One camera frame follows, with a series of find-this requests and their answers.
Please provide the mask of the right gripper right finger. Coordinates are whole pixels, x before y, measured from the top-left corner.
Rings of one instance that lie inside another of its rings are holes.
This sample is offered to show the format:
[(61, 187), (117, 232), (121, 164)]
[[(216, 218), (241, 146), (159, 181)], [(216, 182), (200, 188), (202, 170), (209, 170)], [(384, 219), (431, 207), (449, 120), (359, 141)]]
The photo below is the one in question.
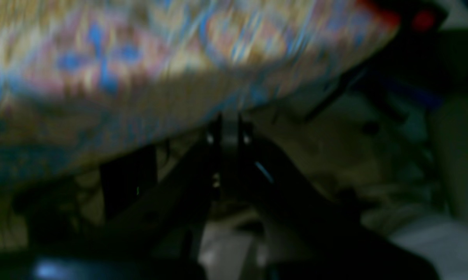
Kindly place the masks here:
[(266, 237), (269, 219), (295, 234), (310, 256), (276, 261), (270, 280), (438, 280), (426, 259), (360, 225), (354, 198), (336, 204), (320, 195), (275, 143), (253, 135), (239, 115), (232, 124), (238, 191), (260, 214)]

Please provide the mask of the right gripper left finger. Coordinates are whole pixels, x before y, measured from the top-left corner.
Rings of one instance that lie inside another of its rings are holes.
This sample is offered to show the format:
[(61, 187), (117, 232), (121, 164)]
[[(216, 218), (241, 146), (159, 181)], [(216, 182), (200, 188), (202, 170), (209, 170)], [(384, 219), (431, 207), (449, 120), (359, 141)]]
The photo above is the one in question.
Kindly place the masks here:
[(68, 251), (41, 255), (35, 280), (205, 280), (198, 262), (221, 163), (225, 117), (131, 207)]

